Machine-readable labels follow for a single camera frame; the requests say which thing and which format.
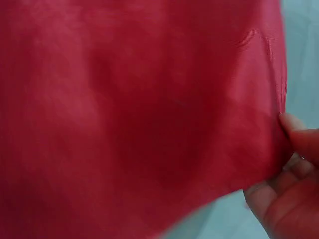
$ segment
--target hand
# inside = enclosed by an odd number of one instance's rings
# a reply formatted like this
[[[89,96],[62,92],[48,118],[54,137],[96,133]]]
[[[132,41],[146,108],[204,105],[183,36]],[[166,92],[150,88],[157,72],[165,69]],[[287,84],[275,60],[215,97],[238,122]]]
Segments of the hand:
[[[318,239],[319,129],[305,130],[291,114],[280,121],[298,154],[276,178],[244,192],[245,198],[270,238]]]

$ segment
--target finger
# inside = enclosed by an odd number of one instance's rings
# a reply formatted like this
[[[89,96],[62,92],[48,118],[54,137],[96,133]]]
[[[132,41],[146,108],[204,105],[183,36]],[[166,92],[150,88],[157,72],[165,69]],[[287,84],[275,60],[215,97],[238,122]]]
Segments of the finger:
[[[315,166],[319,166],[319,130],[305,130],[305,126],[292,114],[279,115],[280,122],[288,134],[294,150]]]
[[[291,171],[283,171],[276,178],[270,180],[268,183],[279,196],[286,190],[288,190],[291,186],[295,185],[298,181],[298,178]]]
[[[290,133],[293,131],[307,129],[306,126],[295,115],[290,113],[280,114],[279,120],[288,136],[290,136]]]
[[[315,171],[315,167],[307,160],[300,159],[290,167],[290,171],[298,178],[304,179]]]
[[[291,132],[290,141],[299,155],[319,167],[318,129]]]
[[[277,193],[268,183],[263,182],[244,191],[244,195],[250,210],[262,223],[268,207],[277,198]]]

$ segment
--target light blue background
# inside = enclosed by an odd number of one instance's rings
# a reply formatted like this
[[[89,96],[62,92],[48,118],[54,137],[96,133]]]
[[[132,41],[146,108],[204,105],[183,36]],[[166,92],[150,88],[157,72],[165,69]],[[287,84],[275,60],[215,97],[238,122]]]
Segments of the light blue background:
[[[283,0],[288,54],[287,110],[319,128],[319,0]],[[224,197],[165,236],[166,239],[268,239],[245,206],[242,192]]]

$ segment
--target red cloth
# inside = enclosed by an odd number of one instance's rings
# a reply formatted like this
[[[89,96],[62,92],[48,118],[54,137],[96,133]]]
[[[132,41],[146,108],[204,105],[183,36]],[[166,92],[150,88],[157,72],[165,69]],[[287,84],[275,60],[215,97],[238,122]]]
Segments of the red cloth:
[[[2,239],[153,237],[289,157],[279,0],[2,0],[0,36]]]

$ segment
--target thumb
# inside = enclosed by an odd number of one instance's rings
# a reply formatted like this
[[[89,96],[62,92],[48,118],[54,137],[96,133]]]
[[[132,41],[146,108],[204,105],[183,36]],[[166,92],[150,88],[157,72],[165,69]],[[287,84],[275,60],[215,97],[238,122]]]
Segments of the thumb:
[[[306,130],[304,124],[292,114],[280,114],[279,119],[295,152],[319,167],[319,129]]]

